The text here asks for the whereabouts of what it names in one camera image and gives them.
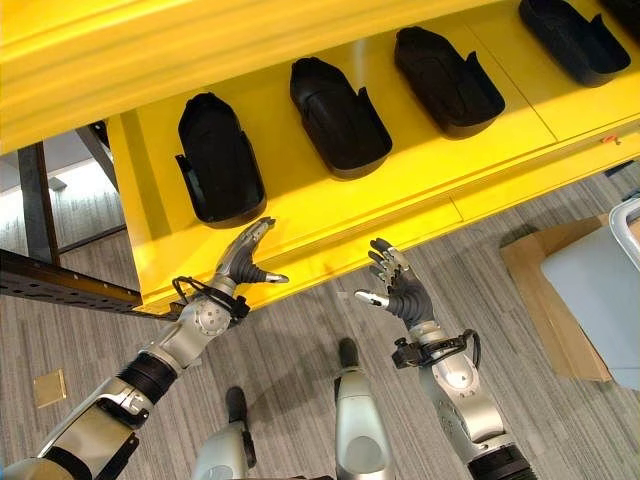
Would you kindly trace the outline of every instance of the yellow shelf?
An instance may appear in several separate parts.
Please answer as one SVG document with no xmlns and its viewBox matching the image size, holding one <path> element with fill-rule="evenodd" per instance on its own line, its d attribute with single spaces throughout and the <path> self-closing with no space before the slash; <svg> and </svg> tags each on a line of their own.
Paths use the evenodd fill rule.
<svg viewBox="0 0 640 480">
<path fill-rule="evenodd" d="M 0 153 L 495 0 L 4 0 Z"/>
<path fill-rule="evenodd" d="M 394 140 L 392 153 L 382 167 L 355 181 L 332 178 L 307 138 L 289 98 L 289 63 L 209 87 L 233 106 L 251 139 L 267 192 L 265 214 L 278 219 L 277 228 L 261 244 L 259 259 L 288 264 L 292 258 L 311 255 L 329 244 L 352 239 L 359 232 L 372 232 L 410 210 L 415 213 L 423 202 L 442 192 L 523 161 L 523 155 L 554 142 L 536 113 L 459 17 L 444 17 L 423 25 L 445 35 L 463 54 L 476 50 L 480 63 L 502 92 L 507 108 L 480 134 L 462 141 L 448 140 L 393 66 L 395 32 L 320 52 L 318 56 L 340 67 L 354 87 L 367 86 Z M 166 308 L 168 300 L 174 298 L 170 285 L 177 275 L 210 277 L 219 255 L 241 230 L 214 230 L 196 219 L 173 158 L 182 151 L 177 125 L 185 103 L 204 90 L 207 88 L 109 120 L 120 194 L 145 306 Z M 460 220 L 452 205 L 445 208 L 438 204 L 434 208 L 437 220 L 431 220 L 433 228 L 419 234 L 411 232 L 412 238 L 424 238 L 429 232 Z M 443 211 L 446 220 L 441 221 Z M 353 251 L 355 257 L 343 248 L 342 255 L 347 257 L 341 262 L 357 263 L 366 257 L 366 248 Z M 309 264 L 304 258 L 301 261 Z M 304 282 L 313 277 L 307 270 L 299 273 L 285 269 L 283 273 L 292 278 L 299 276 Z M 331 275 L 335 272 L 325 271 L 323 278 Z M 287 291 L 267 288 L 273 291 L 271 300 Z M 264 295 L 261 287 L 252 288 L 249 300 L 260 303 L 259 297 Z"/>
<path fill-rule="evenodd" d="M 558 140 L 640 114 L 640 46 L 601 3 L 571 2 L 588 20 L 602 13 L 631 65 L 598 88 L 581 87 L 565 73 L 524 26 L 518 4 L 507 0 L 462 15 Z"/>
</svg>

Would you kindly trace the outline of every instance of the black metal bar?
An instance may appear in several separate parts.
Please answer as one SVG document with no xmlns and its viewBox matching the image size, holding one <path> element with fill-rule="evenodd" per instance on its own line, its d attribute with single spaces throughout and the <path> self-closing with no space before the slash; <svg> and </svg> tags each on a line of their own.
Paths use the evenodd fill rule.
<svg viewBox="0 0 640 480">
<path fill-rule="evenodd" d="M 165 315 L 136 312 L 140 293 L 58 265 L 0 250 L 0 294 L 126 315 L 178 318 L 178 304 Z"/>
<path fill-rule="evenodd" d="M 84 143 L 84 146 L 87 147 L 87 150 L 89 150 L 89 153 L 91 153 L 93 159 L 98 162 L 98 165 L 102 168 L 102 171 L 113 185 L 113 188 L 119 191 L 113 162 L 109 158 L 109 155 L 107 155 L 107 152 L 102 146 L 102 141 L 98 138 L 96 132 L 91 127 L 80 127 L 76 128 L 76 133 L 80 137 L 80 140 L 82 140 L 82 143 Z"/>
<path fill-rule="evenodd" d="M 58 253 L 62 255 L 63 253 L 70 252 L 78 247 L 84 247 L 85 245 L 95 241 L 100 240 L 101 238 L 108 237 L 109 235 L 113 235 L 114 233 L 122 232 L 127 229 L 126 224 L 118 225 L 117 227 L 108 228 L 104 232 L 97 233 L 95 235 L 91 235 L 90 237 L 83 238 L 82 240 L 78 240 L 77 242 L 70 243 L 69 245 L 65 245 L 63 247 L 58 248 Z"/>
<path fill-rule="evenodd" d="M 18 150 L 18 170 L 29 256 L 59 265 L 42 142 Z"/>
</svg>

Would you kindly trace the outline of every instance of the robotic hand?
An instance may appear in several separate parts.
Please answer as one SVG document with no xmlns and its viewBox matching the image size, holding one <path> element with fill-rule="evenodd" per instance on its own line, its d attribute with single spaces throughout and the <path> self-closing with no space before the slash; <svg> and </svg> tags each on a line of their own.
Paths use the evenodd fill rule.
<svg viewBox="0 0 640 480">
<path fill-rule="evenodd" d="M 466 330 L 447 338 L 436 322 L 431 298 L 406 257 L 390 243 L 373 240 L 371 272 L 387 294 L 368 290 L 356 298 L 401 318 L 411 343 L 399 338 L 392 355 L 396 368 L 419 367 L 420 381 L 440 418 L 451 445 L 476 480 L 535 479 L 529 463 L 505 431 L 494 400 L 480 386 L 480 338 Z M 473 360 L 464 351 L 474 339 Z"/>
<path fill-rule="evenodd" d="M 36 458 L 5 470 L 7 480 L 111 480 L 138 446 L 134 431 L 149 417 L 171 384 L 211 340 L 249 312 L 244 297 L 233 297 L 241 283 L 287 282 L 284 275 L 262 271 L 252 254 L 275 220 L 262 218 L 227 248 L 209 285 L 178 277 L 174 286 L 185 303 L 180 318 L 115 377 L 105 381 L 61 422 Z M 190 297 L 180 284 L 195 293 Z"/>
</svg>

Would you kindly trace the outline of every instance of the gray carpet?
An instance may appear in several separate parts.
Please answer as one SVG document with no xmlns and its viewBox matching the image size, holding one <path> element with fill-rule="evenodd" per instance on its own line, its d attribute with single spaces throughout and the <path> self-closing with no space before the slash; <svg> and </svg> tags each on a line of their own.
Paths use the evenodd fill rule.
<svg viewBox="0 0 640 480">
<path fill-rule="evenodd" d="M 556 376 L 500 259 L 499 246 L 532 228 L 607 211 L 640 184 L 640 165 L 561 189 L 408 252 L 451 334 L 477 329 L 482 382 L 541 479 L 640 477 L 639 397 L 615 384 Z M 63 259 L 135 286 L 126 234 Z M 353 336 L 391 437 L 398 478 L 469 478 L 417 381 L 393 368 L 399 320 L 351 299 L 377 288 L 365 269 L 258 310 L 214 341 L 201 366 L 158 404 L 122 479 L 189 478 L 199 445 L 226 422 L 224 392 L 238 384 L 250 403 L 258 456 L 254 477 L 332 474 L 333 375 L 337 342 Z M 5 462 L 35 452 L 46 433 L 151 339 L 159 322 L 14 298 L 2 299 L 0 420 Z M 55 368 L 67 400 L 34 408 L 32 379 Z"/>
</svg>

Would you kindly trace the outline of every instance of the black cable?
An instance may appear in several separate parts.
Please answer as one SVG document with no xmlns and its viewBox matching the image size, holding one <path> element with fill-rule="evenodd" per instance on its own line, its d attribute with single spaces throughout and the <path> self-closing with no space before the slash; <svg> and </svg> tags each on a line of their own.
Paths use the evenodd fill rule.
<svg viewBox="0 0 640 480">
<path fill-rule="evenodd" d="M 469 337 L 473 337 L 473 366 L 476 367 L 476 370 L 480 368 L 480 358 L 482 355 L 482 347 L 480 346 L 480 335 L 475 330 L 468 328 L 462 333 L 462 337 L 465 342 L 469 339 Z"/>
<path fill-rule="evenodd" d="M 467 340 L 469 339 L 469 337 L 473 337 L 472 359 L 473 359 L 473 365 L 474 367 L 476 367 L 476 370 L 477 370 L 480 367 L 480 358 L 481 358 L 482 349 L 480 346 L 480 335 L 478 335 L 478 332 L 476 332 L 475 330 L 472 330 L 471 328 L 468 328 L 467 330 L 462 332 L 462 335 L 458 336 L 457 338 L 450 338 L 450 339 L 442 340 L 439 342 L 433 342 L 431 344 L 427 344 L 424 347 L 422 347 L 423 351 L 424 349 L 427 350 L 425 353 L 427 354 L 427 358 L 428 358 L 428 360 L 424 362 L 422 366 L 432 366 L 432 365 L 435 365 L 436 363 L 440 363 L 445 358 L 449 358 L 452 355 L 456 355 L 457 353 L 464 352 L 467 349 Z M 445 345 L 447 343 L 451 344 L 454 342 L 459 343 L 459 345 L 457 346 Z M 438 358 L 433 358 L 434 353 L 444 349 L 449 349 L 449 351 L 447 353 L 440 355 Z"/>
<path fill-rule="evenodd" d="M 180 299 L 185 303 L 185 305 L 189 303 L 189 301 L 187 300 L 187 296 L 185 295 L 185 293 L 182 291 L 182 287 L 180 286 L 180 283 L 186 283 L 191 288 L 193 288 L 196 292 L 201 293 L 215 301 L 215 299 L 209 293 L 211 291 L 211 287 L 192 277 L 180 276 L 171 280 L 171 284 L 173 285 L 173 288 L 176 289 L 176 292 L 178 292 L 178 295 L 180 295 Z"/>
</svg>

